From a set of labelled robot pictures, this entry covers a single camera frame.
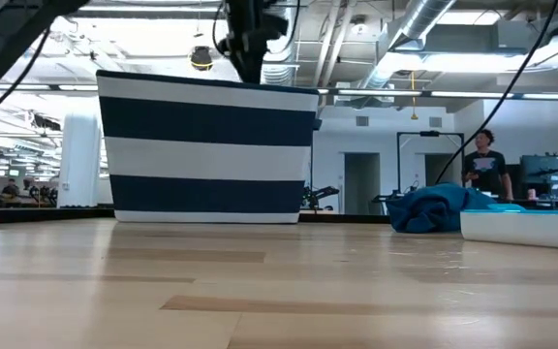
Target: door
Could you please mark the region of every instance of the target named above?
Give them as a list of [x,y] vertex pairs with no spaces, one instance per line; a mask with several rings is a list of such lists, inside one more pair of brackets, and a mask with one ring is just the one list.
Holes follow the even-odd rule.
[[380,195],[380,154],[346,153],[344,167],[344,214],[376,214],[369,204]]

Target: column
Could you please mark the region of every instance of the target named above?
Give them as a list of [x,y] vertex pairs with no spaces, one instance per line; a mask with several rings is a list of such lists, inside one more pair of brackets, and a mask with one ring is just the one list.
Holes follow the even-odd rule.
[[58,207],[97,205],[101,136],[98,101],[70,106],[64,118]]

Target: blue towel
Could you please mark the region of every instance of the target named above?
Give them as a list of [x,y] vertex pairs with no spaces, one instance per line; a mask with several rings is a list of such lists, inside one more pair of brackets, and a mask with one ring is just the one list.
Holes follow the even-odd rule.
[[460,211],[488,209],[494,199],[452,183],[426,187],[387,202],[391,226],[399,233],[460,230]]

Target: navy and white stripes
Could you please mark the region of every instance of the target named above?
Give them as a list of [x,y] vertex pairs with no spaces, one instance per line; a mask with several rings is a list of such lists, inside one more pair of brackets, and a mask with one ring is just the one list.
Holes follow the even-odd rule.
[[315,90],[98,73],[120,221],[295,223]]

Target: person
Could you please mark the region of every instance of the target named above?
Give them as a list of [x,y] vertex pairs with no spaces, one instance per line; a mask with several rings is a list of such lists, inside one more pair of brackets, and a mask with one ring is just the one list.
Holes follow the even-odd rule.
[[464,157],[464,181],[483,192],[513,200],[512,180],[505,164],[505,156],[490,150],[494,143],[492,131],[483,129],[475,138],[477,151]]
[[16,186],[16,181],[13,178],[8,179],[8,185],[4,187],[1,191],[3,197],[8,201],[15,201],[20,194],[18,187]]

